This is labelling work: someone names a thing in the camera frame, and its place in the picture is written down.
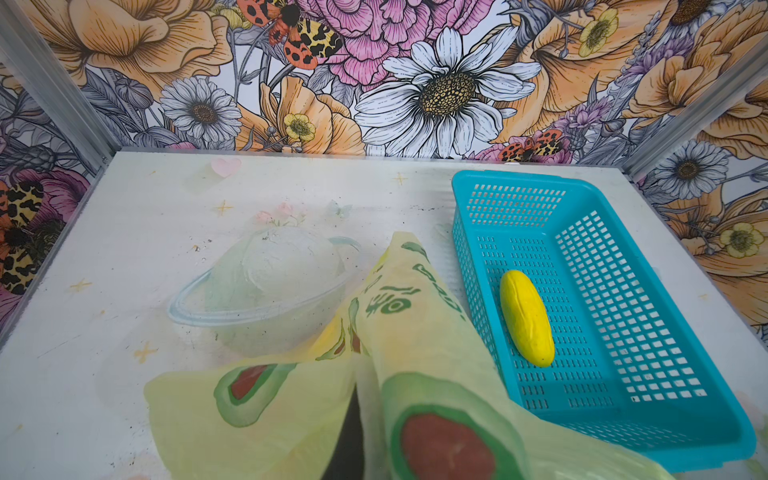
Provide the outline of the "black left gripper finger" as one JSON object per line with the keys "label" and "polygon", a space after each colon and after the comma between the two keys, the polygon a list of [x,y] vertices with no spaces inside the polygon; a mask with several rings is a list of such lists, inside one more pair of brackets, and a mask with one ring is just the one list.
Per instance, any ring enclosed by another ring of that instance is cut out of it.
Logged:
{"label": "black left gripper finger", "polygon": [[362,480],[364,471],[364,431],[358,393],[354,389],[333,454],[321,479]]}

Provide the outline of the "yellow-green plastic bag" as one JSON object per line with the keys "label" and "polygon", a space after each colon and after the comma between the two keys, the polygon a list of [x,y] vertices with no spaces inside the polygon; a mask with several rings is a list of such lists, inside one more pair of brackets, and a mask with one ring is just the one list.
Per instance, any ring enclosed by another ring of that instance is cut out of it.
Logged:
{"label": "yellow-green plastic bag", "polygon": [[175,479],[319,479],[353,390],[363,479],[664,479],[656,462],[514,403],[457,298],[398,232],[324,331],[293,351],[144,389]]}

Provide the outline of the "yellow toy banana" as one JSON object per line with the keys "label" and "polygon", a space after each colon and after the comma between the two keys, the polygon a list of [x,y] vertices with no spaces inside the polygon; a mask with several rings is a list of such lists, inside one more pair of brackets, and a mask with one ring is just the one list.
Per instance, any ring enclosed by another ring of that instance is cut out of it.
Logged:
{"label": "yellow toy banana", "polygon": [[500,305],[510,337],[529,363],[552,365],[555,344],[546,307],[530,278],[518,270],[507,271],[500,281]]}

